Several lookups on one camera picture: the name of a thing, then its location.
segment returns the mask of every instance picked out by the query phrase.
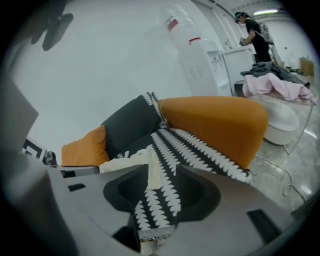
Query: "orange pillow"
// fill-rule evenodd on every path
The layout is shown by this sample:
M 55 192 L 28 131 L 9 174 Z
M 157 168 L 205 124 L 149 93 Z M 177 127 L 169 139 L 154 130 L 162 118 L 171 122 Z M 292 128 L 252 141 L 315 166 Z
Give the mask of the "orange pillow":
M 62 166 L 99 166 L 109 161 L 105 126 L 101 125 L 83 138 L 64 145 L 61 158 Z

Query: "black pants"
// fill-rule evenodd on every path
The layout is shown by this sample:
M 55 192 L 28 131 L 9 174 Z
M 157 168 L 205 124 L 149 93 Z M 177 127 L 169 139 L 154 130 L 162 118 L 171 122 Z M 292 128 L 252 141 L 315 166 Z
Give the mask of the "black pants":
M 260 52 L 256 51 L 256 56 L 257 56 L 259 62 L 270 62 L 271 61 L 270 54 L 267 50 L 260 51 Z

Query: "white towel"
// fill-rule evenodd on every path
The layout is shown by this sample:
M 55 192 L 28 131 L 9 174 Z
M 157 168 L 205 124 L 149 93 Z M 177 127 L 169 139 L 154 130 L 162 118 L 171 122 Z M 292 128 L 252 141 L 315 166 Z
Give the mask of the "white towel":
M 109 162 L 105 162 L 99 166 L 100 173 L 113 172 L 136 165 L 149 165 L 148 170 L 148 186 L 147 190 L 158 190 L 161 188 L 160 164 L 156 152 L 152 146 L 141 149 L 133 154 L 130 158 L 114 158 Z

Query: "black t-shirt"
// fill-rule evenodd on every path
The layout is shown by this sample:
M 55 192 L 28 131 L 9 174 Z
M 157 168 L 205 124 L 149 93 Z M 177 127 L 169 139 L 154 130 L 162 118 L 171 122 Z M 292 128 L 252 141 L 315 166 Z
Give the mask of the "black t-shirt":
M 251 30 L 258 31 L 259 33 L 261 33 L 259 24 L 251 18 L 247 18 L 245 20 L 245 27 L 248 33 L 250 33 Z M 257 53 L 261 53 L 269 50 L 268 43 L 258 33 L 255 33 L 255 37 L 252 39 L 251 42 Z

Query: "sofa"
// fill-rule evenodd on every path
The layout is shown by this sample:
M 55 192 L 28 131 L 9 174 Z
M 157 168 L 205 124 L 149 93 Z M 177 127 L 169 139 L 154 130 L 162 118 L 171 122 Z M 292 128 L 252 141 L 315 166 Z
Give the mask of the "sofa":
M 134 218 L 141 241 L 158 240 L 170 236 L 180 211 L 176 166 L 249 183 L 248 167 L 267 125 L 264 107 L 250 99 L 195 96 L 158 100 L 153 92 L 146 92 L 84 138 L 64 145 L 62 165 L 99 166 L 151 147 L 159 159 L 162 187 L 145 191 Z

